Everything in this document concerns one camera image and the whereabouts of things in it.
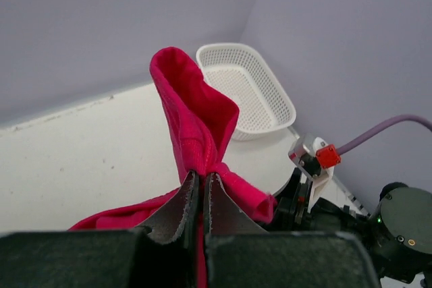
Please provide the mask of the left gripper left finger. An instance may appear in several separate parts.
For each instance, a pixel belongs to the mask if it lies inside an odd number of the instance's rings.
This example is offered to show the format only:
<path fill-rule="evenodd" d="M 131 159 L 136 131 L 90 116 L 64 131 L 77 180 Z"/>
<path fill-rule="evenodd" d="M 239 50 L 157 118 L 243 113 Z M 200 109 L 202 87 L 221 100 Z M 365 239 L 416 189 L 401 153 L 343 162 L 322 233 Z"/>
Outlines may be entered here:
<path fill-rule="evenodd" d="M 200 177 L 188 172 L 179 190 L 136 226 L 136 287 L 196 287 L 196 228 Z"/>

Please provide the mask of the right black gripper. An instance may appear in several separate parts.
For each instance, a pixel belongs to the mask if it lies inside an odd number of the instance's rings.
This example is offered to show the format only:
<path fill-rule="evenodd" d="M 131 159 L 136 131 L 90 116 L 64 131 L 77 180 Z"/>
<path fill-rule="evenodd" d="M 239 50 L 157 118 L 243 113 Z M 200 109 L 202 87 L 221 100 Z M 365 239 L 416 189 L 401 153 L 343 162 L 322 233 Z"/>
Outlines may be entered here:
<path fill-rule="evenodd" d="M 302 171 L 296 167 L 286 184 L 276 193 L 277 206 L 271 222 L 272 231 L 311 231 L 313 217 L 308 211 L 312 181 L 301 182 Z"/>

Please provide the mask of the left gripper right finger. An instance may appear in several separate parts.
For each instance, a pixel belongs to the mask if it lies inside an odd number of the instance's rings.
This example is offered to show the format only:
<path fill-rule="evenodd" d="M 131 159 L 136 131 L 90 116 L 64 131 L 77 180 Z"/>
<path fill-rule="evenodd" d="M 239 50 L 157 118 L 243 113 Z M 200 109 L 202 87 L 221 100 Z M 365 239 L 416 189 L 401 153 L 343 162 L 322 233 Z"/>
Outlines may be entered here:
<path fill-rule="evenodd" d="M 210 174 L 204 196 L 204 252 L 209 287 L 259 287 L 252 246 L 268 236 L 230 198 L 221 176 Z"/>

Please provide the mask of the pink red t shirt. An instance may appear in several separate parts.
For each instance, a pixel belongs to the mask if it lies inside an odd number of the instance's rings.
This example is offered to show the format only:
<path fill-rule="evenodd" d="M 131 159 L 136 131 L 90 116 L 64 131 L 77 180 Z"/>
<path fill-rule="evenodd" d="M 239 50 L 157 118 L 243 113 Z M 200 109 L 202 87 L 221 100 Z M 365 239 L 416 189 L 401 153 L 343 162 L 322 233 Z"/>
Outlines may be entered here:
<path fill-rule="evenodd" d="M 179 178 L 191 170 L 201 176 L 215 172 L 230 198 L 252 220 L 270 223 L 276 199 L 223 162 L 239 116 L 236 103 L 207 85 L 197 64 L 179 48 L 158 51 L 149 71 L 161 98 Z"/>

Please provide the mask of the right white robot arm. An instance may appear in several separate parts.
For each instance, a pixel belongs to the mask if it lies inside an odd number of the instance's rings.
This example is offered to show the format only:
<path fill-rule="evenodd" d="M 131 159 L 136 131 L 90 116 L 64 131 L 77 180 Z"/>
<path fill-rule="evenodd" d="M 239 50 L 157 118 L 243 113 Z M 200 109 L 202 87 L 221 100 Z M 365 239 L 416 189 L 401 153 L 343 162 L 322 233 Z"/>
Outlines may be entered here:
<path fill-rule="evenodd" d="M 379 278 L 403 283 L 422 274 L 431 286 L 431 193 L 405 183 L 383 187 L 372 214 L 337 206 L 325 198 L 312 201 L 311 181 L 301 182 L 294 169 L 276 193 L 277 207 L 269 231 L 342 231 L 355 235 L 367 250 Z"/>

